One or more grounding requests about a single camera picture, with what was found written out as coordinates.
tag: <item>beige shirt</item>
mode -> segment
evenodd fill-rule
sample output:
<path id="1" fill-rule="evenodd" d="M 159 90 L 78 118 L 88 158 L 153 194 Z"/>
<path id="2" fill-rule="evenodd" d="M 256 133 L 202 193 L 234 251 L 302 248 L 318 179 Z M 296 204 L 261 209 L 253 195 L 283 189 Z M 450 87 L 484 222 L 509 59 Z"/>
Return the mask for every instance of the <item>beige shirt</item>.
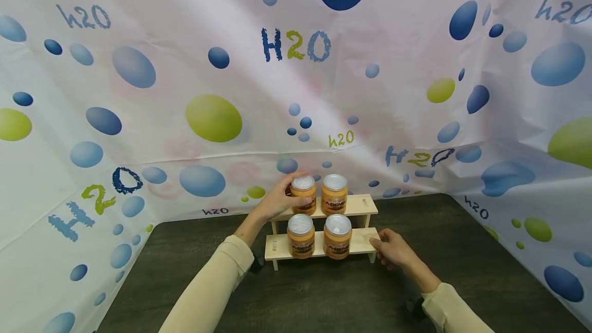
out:
<path id="1" fill-rule="evenodd" d="M 249 271 L 253 253 L 240 238 L 222 242 L 173 306 L 159 333 L 210 333 L 218 325 L 230 294 Z M 456 290 L 441 283 L 423 295 L 423 309 L 439 333 L 493 332 Z"/>

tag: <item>orange jar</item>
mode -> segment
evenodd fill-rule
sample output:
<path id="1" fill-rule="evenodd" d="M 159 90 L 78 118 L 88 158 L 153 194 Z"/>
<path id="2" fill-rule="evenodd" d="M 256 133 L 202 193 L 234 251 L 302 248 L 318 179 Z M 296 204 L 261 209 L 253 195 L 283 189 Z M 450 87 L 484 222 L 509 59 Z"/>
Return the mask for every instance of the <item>orange jar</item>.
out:
<path id="1" fill-rule="evenodd" d="M 293 258 L 309 258 L 315 251 L 315 226 L 310 216 L 297 213 L 288 220 L 288 239 Z"/>
<path id="2" fill-rule="evenodd" d="M 321 210 L 325 215 L 344 213 L 347 204 L 347 179 L 338 174 L 323 179 Z"/>
<path id="3" fill-rule="evenodd" d="M 352 241 L 352 222 L 349 218 L 339 214 L 327 217 L 324 233 L 325 254 L 335 260 L 346 258 Z"/>
<path id="4" fill-rule="evenodd" d="M 290 192 L 292 197 L 312 198 L 312 202 L 307 205 L 292 207 L 293 213 L 305 213 L 306 215 L 315 213 L 317 209 L 317 186 L 312 176 L 301 176 L 293 179 Z"/>

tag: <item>wooden step rack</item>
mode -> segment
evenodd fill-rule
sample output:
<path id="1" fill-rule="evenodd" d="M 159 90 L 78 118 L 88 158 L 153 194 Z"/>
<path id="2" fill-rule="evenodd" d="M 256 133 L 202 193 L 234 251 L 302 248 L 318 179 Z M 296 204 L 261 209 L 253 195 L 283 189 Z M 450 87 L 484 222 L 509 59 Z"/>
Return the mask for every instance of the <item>wooden step rack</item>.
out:
<path id="1" fill-rule="evenodd" d="M 343 215 L 350 217 L 351 220 L 351 243 L 349 246 L 349 253 L 367 254 L 370 263 L 374 263 L 376 259 L 376 250 L 369 242 L 370 238 L 379 238 L 376 228 L 369 228 L 370 216 L 376 215 L 378 209 L 370 197 L 370 194 L 353 194 L 347 196 L 346 211 Z M 278 270 L 278 260 L 293 259 L 290 254 L 289 239 L 287 234 L 278 234 L 278 223 L 280 221 L 288 221 L 292 217 L 292 209 L 289 209 L 271 220 L 271 229 L 273 235 L 268 235 L 265 239 L 265 260 L 273 262 L 273 270 Z M 317 209 L 310 216 L 312 219 L 320 219 L 327 217 L 321 211 L 321 199 L 317 198 Z M 312 257 L 325 256 L 323 251 L 324 233 L 323 231 L 315 232 L 314 234 L 314 252 Z"/>

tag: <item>silver jar lid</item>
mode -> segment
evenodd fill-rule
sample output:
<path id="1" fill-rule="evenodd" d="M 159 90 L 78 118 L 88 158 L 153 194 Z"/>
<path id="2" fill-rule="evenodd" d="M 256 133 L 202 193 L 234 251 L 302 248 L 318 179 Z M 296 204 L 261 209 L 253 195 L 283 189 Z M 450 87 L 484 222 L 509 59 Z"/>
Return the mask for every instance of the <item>silver jar lid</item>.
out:
<path id="1" fill-rule="evenodd" d="M 323 186 L 334 192 L 339 192 L 347 186 L 347 179 L 338 174 L 330 174 L 323 179 Z"/>
<path id="2" fill-rule="evenodd" d="M 295 235 L 307 234 L 312 226 L 311 217 L 304 213 L 297 213 L 288 220 L 288 231 Z"/>
<path id="3" fill-rule="evenodd" d="M 315 178 L 312 176 L 301 176 L 292 180 L 292 188 L 297 190 L 308 190 L 313 186 L 315 186 Z"/>
<path id="4" fill-rule="evenodd" d="M 335 213 L 327 217 L 325 227 L 332 235 L 344 236 L 352 229 L 352 222 L 349 217 Z"/>

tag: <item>white backdrop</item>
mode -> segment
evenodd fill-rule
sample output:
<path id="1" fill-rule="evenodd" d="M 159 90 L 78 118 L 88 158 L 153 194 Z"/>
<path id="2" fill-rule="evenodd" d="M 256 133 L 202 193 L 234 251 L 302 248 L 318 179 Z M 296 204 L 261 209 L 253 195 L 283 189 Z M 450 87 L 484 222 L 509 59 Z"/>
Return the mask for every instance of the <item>white backdrop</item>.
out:
<path id="1" fill-rule="evenodd" d="M 296 169 L 451 194 L 592 329 L 592 0 L 0 12 L 3 332 L 97 329 L 155 225 Z"/>

